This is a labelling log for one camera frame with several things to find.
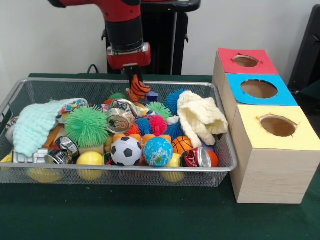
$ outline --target metal basket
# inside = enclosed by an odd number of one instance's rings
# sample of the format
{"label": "metal basket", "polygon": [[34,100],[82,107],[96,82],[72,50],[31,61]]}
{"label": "metal basket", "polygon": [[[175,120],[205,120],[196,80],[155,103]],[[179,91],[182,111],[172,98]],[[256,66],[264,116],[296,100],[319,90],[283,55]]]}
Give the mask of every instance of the metal basket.
{"label": "metal basket", "polygon": [[[211,83],[194,82],[145,82],[151,85],[154,92],[159,93],[159,101],[163,102],[169,93],[187,89],[203,98],[212,97],[224,113],[218,90]],[[127,81],[91,80],[91,79],[41,79],[28,78],[18,82],[0,107],[0,159],[8,155],[13,146],[5,137],[7,122],[19,116],[21,111],[31,104],[45,104],[50,100],[84,98],[91,104],[101,104],[110,92],[125,93]],[[34,163],[0,163],[0,183],[39,183],[55,184],[95,184],[95,185],[149,185],[149,186],[185,186],[185,187],[218,187],[228,172],[237,166],[237,159],[230,133],[217,140],[214,150],[219,158],[219,166],[212,168],[191,167],[149,167],[149,166],[96,166],[96,165],[60,165]],[[30,174],[44,174],[45,181],[34,180]],[[82,171],[87,174],[102,175],[99,179],[89,181],[79,176]],[[167,181],[163,174],[170,176]],[[183,180],[176,182],[178,176]]]}

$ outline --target yellow box top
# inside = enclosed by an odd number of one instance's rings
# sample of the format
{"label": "yellow box top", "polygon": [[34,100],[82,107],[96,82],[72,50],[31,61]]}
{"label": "yellow box top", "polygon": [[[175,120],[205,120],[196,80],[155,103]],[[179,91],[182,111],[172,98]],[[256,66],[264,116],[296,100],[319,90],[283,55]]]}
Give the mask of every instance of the yellow box top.
{"label": "yellow box top", "polygon": [[320,139],[299,106],[239,105],[255,149],[320,150]]}

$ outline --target red robot arm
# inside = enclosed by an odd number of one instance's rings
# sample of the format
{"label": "red robot arm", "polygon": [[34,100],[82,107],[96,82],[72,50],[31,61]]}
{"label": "red robot arm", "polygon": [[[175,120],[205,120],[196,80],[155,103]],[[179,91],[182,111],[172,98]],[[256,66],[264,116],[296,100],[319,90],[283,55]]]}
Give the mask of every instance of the red robot arm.
{"label": "red robot arm", "polygon": [[107,49],[110,66],[117,69],[148,66],[151,47],[143,40],[141,0],[49,0],[59,8],[95,4],[102,11],[111,47]]}

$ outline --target white wall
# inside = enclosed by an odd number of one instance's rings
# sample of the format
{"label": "white wall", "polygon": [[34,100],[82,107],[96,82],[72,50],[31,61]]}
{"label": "white wall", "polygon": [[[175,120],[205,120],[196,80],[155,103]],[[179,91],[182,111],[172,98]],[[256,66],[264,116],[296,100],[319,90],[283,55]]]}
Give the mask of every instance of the white wall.
{"label": "white wall", "polygon": [[[218,47],[266,49],[287,82],[317,0],[202,0],[189,14],[182,73],[212,75]],[[29,73],[107,71],[96,6],[58,9],[46,0],[0,1],[0,102]]]}

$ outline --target stacked boxes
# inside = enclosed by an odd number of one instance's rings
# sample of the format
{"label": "stacked boxes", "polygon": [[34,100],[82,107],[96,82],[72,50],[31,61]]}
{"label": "stacked boxes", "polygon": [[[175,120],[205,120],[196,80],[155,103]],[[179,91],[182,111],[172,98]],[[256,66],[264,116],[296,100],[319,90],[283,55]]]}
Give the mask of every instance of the stacked boxes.
{"label": "stacked boxes", "polygon": [[219,48],[213,83],[229,122],[238,203],[299,204],[320,163],[320,139],[264,50]]}

